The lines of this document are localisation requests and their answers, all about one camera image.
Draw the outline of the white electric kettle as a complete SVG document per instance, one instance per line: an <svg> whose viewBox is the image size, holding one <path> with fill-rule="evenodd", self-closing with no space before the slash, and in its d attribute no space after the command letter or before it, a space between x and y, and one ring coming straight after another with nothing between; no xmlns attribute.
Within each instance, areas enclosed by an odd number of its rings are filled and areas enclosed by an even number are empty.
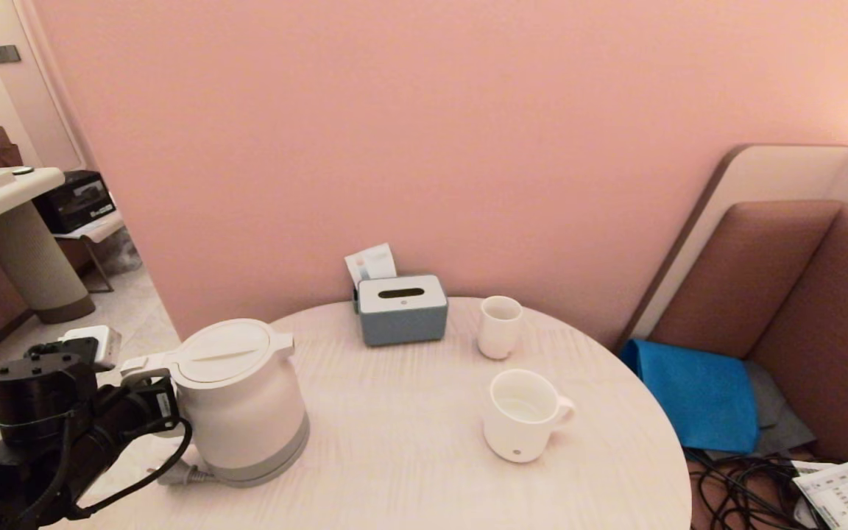
<svg viewBox="0 0 848 530"><path fill-rule="evenodd" d="M311 422L292 364L295 339L256 319L199 330L169 352L128 359L125 386L152 377L174 382L186 433L203 463L246 467L310 437Z"/></svg>

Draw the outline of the grey power plug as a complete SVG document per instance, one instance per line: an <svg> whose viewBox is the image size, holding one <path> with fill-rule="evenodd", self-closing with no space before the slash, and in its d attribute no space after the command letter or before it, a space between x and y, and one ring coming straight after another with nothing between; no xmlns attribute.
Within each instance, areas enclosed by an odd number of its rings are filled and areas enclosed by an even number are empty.
<svg viewBox="0 0 848 530"><path fill-rule="evenodd" d="M155 469L155 467L148 467L147 472L155 477L155 483L166 487L218 482L218 479L211 473L206 473L196 465L189 465L182 460L176 462L165 473Z"/></svg>

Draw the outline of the small white metal-legged stool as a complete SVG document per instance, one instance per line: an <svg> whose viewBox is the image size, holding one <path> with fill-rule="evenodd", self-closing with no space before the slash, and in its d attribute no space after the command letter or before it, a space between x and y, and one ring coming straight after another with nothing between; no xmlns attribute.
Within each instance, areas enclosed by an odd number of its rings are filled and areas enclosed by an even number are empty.
<svg viewBox="0 0 848 530"><path fill-rule="evenodd" d="M52 234L58 241L79 241L83 244L85 250L87 250L99 278L103 280L105 285L103 289L88 289L88 293L111 293L115 291L100 258L96 255L96 246L120 231L124 226L124 220L122 220L120 211L114 211L107 216L90 222L90 224L80 226L80 228L77 228L73 232Z"/></svg>

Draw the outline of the black box appliance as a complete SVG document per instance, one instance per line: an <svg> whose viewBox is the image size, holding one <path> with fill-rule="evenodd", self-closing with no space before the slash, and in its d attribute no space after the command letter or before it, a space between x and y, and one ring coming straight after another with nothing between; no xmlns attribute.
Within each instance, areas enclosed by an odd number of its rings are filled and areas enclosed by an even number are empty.
<svg viewBox="0 0 848 530"><path fill-rule="evenodd" d="M71 233L116 211L101 172L64 172L64 178L64 184L32 201L50 233Z"/></svg>

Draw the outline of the grey round kettle base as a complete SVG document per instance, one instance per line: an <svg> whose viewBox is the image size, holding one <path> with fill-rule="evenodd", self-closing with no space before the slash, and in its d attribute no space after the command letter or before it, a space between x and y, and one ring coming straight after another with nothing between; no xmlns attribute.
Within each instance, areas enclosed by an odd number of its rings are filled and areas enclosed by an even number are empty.
<svg viewBox="0 0 848 530"><path fill-rule="evenodd" d="M308 437L294 439L273 456L246 467L219 467L205 463L216 480L236 489L250 489L272 481L284 474L302 456Z"/></svg>

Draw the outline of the white paper sachets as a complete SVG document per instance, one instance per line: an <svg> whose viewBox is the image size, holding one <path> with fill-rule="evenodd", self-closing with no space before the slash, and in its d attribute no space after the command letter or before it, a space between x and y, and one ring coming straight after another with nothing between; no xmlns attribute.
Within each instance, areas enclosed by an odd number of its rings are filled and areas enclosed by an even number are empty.
<svg viewBox="0 0 848 530"><path fill-rule="evenodd" d="M398 271L389 244L379 244L344 257L353 285L363 280L396 278Z"/></svg>

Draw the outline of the grey tissue box white lid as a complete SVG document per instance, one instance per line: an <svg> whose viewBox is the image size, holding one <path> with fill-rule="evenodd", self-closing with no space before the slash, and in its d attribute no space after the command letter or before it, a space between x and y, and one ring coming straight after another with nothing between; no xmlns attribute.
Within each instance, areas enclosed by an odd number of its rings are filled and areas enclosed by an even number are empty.
<svg viewBox="0 0 848 530"><path fill-rule="evenodd" d="M353 305L368 347L443 339L450 312L442 283L431 274L361 280Z"/></svg>

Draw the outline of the white ribbed mug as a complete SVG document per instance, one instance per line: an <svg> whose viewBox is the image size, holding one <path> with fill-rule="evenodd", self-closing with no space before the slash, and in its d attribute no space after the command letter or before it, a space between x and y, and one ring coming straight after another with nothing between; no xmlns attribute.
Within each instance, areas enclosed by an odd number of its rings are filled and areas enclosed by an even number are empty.
<svg viewBox="0 0 848 530"><path fill-rule="evenodd" d="M576 404L544 376L525 369L504 370L488 386L482 433L495 455L528 463L545 452L551 435L571 422Z"/></svg>

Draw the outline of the blue folded cloth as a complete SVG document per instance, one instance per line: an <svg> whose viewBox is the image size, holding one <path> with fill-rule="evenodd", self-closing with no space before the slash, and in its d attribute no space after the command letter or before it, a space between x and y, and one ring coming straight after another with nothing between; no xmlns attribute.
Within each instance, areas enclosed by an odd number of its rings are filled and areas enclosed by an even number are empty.
<svg viewBox="0 0 848 530"><path fill-rule="evenodd" d="M733 455L756 449L756 396L740 359L639 339L620 358L660 404L682 447Z"/></svg>

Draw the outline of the grey folded cloth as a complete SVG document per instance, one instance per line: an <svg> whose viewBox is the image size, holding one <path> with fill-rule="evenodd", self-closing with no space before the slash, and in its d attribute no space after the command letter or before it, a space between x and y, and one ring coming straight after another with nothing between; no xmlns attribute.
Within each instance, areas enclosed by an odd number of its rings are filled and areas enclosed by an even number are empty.
<svg viewBox="0 0 848 530"><path fill-rule="evenodd" d="M816 436L792 409L771 373L750 360L743 365L756 399L758 439L753 454L788 455L815 442Z"/></svg>

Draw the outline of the beige rounded backrest panel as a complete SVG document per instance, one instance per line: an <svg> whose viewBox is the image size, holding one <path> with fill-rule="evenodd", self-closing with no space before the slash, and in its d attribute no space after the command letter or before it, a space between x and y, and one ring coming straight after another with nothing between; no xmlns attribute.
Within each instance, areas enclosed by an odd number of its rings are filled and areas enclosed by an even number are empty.
<svg viewBox="0 0 848 530"><path fill-rule="evenodd" d="M613 346L655 328L727 209L737 202L835 200L848 204L848 146L741 144L720 160L645 295Z"/></svg>

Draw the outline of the brown upholstered sofa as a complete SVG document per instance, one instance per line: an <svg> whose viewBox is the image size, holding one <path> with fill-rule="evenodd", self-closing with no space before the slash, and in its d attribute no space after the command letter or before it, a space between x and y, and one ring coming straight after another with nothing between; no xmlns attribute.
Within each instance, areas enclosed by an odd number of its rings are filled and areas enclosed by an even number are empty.
<svg viewBox="0 0 848 530"><path fill-rule="evenodd" d="M728 208L647 339L757 363L848 461L848 205Z"/></svg>

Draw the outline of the printed white paper sheet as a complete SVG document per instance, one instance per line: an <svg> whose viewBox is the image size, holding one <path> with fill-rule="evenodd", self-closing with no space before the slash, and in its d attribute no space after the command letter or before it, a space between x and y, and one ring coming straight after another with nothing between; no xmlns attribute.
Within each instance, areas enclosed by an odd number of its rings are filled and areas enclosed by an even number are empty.
<svg viewBox="0 0 848 530"><path fill-rule="evenodd" d="M791 460L794 483L830 530L848 530L848 461L841 464Z"/></svg>

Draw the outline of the beige sink pedestal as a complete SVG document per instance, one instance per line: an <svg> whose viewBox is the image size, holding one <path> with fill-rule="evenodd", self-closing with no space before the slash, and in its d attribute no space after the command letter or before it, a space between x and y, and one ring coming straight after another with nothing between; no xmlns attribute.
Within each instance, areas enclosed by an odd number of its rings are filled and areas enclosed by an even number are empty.
<svg viewBox="0 0 848 530"><path fill-rule="evenodd" d="M91 293L32 202L0 214L0 267L45 325L77 321L96 310Z"/></svg>

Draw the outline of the small white handleless cup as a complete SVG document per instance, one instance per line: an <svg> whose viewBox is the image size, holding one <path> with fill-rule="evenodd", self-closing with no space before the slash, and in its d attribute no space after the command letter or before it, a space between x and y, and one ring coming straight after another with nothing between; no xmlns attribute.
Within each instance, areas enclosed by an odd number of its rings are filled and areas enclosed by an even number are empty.
<svg viewBox="0 0 848 530"><path fill-rule="evenodd" d="M485 358L508 358L520 340L523 307L511 297L491 296L480 305L477 345Z"/></svg>

